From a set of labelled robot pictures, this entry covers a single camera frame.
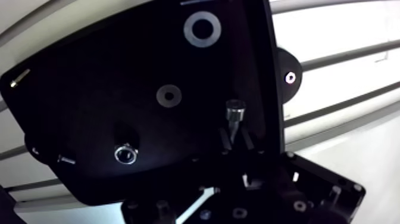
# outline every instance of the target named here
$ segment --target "bolt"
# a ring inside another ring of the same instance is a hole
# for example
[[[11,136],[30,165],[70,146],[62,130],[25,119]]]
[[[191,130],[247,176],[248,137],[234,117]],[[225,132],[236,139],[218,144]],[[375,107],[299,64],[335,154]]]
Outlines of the bolt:
[[[61,156],[61,155],[59,155],[58,156],[58,160],[57,160],[57,162],[66,162],[66,163],[70,163],[70,164],[72,164],[72,165],[74,165],[76,162],[75,162],[75,160],[72,160],[72,159],[70,159],[70,158],[67,158],[67,157],[63,157],[63,156]]]
[[[39,155],[39,152],[37,151],[37,149],[35,147],[32,148],[32,152],[35,153],[36,155]]]
[[[295,201],[293,203],[293,208],[295,209],[295,211],[305,212],[305,210],[307,209],[307,205],[303,201]]]
[[[245,116],[246,103],[239,99],[230,99],[226,101],[226,120],[230,132],[230,142],[235,141],[236,133],[239,129],[239,123]]]
[[[209,220],[211,218],[211,211],[210,210],[203,210],[200,211],[200,219],[201,220]]]
[[[355,189],[356,191],[358,191],[358,192],[360,192],[360,191],[363,190],[362,186],[359,185],[359,184],[357,184],[357,183],[354,185],[354,189]]]

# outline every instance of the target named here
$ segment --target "black metal plate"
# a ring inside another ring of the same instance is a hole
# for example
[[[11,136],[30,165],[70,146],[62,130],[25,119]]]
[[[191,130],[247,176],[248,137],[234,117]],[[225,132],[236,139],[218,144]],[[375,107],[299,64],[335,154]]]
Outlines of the black metal plate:
[[[152,1],[32,56],[2,76],[0,90],[42,161],[87,204],[122,199],[133,185],[156,185],[146,180],[160,175],[179,176],[179,162],[215,151],[217,129],[226,122],[224,102],[231,98],[246,102],[249,131],[264,142],[272,138],[271,148],[282,150],[276,49],[265,6]],[[208,48],[191,45],[183,35],[184,22],[198,11],[213,13],[222,26]],[[30,73],[10,88],[26,69]],[[182,92],[173,108],[156,100],[157,90],[168,84]],[[131,166],[114,158],[120,127],[127,130],[122,138],[139,149]],[[59,155],[75,165],[57,163]]]

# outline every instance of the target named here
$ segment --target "metal washer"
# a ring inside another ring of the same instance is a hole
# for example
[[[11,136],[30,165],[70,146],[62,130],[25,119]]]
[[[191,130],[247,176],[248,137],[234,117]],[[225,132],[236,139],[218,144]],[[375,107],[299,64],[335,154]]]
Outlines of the metal washer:
[[[212,34],[208,38],[200,39],[193,33],[193,25],[199,20],[206,20],[211,23]],[[187,18],[185,25],[183,25],[183,33],[185,34],[187,41],[189,41],[193,46],[197,46],[198,48],[207,48],[215,44],[220,38],[221,23],[214,14],[206,11],[199,11],[193,13],[189,18]]]
[[[165,97],[167,93],[173,94],[172,99],[167,99]],[[177,86],[164,85],[157,90],[156,98],[160,105],[166,108],[171,108],[177,106],[181,102],[182,93]]]

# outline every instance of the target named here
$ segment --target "mounting hardware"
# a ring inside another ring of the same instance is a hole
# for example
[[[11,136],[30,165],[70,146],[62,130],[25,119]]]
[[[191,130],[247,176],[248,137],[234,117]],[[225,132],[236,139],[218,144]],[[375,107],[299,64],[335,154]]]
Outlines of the mounting hardware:
[[[212,25],[212,34],[207,38],[198,38],[193,33],[193,26],[197,21],[206,20]],[[198,48],[207,48],[215,44],[221,36],[221,23],[214,14],[206,11],[193,13],[183,25],[183,33],[187,41]]]
[[[138,157],[138,150],[132,148],[129,144],[117,147],[114,153],[115,159],[124,165],[133,164]]]
[[[199,216],[201,220],[209,220],[211,218],[211,211],[207,209],[200,211]]]
[[[15,88],[18,86],[18,84],[21,82],[21,80],[23,78],[25,78],[25,76],[30,73],[30,69],[25,70],[24,72],[22,72],[19,76],[17,76],[16,79],[12,80],[10,82],[10,87]]]
[[[32,152],[35,153],[36,155],[39,155],[39,152],[35,147],[32,148]]]
[[[293,208],[295,209],[295,211],[305,212],[307,209],[307,205],[303,201],[295,201],[293,203]]]
[[[75,160],[72,160],[72,159],[67,158],[67,157],[63,157],[62,155],[58,155],[57,162],[66,162],[66,163],[69,163],[69,164],[72,164],[72,165],[74,165],[76,163]]]
[[[230,142],[234,143],[239,123],[243,120],[246,111],[246,103],[239,99],[226,101],[226,120],[229,124]]]
[[[177,86],[164,85],[157,90],[157,101],[166,108],[177,106],[182,100],[182,93]]]
[[[245,219],[247,217],[247,210],[243,208],[235,208],[232,211],[232,217],[234,219]]]

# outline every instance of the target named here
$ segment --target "silver screw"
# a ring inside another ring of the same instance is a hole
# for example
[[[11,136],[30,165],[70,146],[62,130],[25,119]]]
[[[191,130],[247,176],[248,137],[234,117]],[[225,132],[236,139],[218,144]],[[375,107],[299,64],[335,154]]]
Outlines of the silver screw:
[[[230,132],[230,142],[235,141],[236,133],[239,129],[239,123],[245,116],[246,103],[239,99],[230,99],[226,101],[226,120]]]
[[[358,191],[358,192],[360,192],[360,191],[363,190],[362,186],[359,185],[359,184],[357,184],[357,183],[354,185],[354,189],[355,189],[356,191]]]
[[[201,220],[209,220],[211,218],[211,211],[210,210],[203,210],[200,211],[200,219]]]
[[[293,158],[293,157],[295,156],[295,154],[292,153],[292,152],[287,152],[286,155],[287,155],[289,158]]]
[[[305,212],[307,209],[307,205],[303,201],[295,201],[293,203],[293,208],[295,209],[295,211]]]
[[[70,158],[67,158],[67,157],[63,157],[63,156],[61,156],[61,155],[59,155],[58,156],[58,160],[57,160],[57,162],[66,162],[66,163],[70,163],[70,164],[72,164],[72,165],[74,165],[76,162],[75,162],[75,160],[72,160],[72,159],[70,159]]]
[[[39,155],[39,152],[35,147],[32,148],[32,152],[35,153],[36,155]]]
[[[232,211],[232,217],[234,219],[245,219],[247,217],[247,210],[243,208],[235,208]]]
[[[10,82],[10,87],[15,88],[18,86],[18,84],[21,82],[21,80],[23,78],[25,78],[25,76],[30,73],[30,69],[25,70],[24,72],[22,72],[19,76],[17,76],[16,79],[12,80]]]
[[[296,81],[296,74],[293,72],[289,72],[288,74],[286,74],[285,76],[285,82],[287,84],[293,84]]]

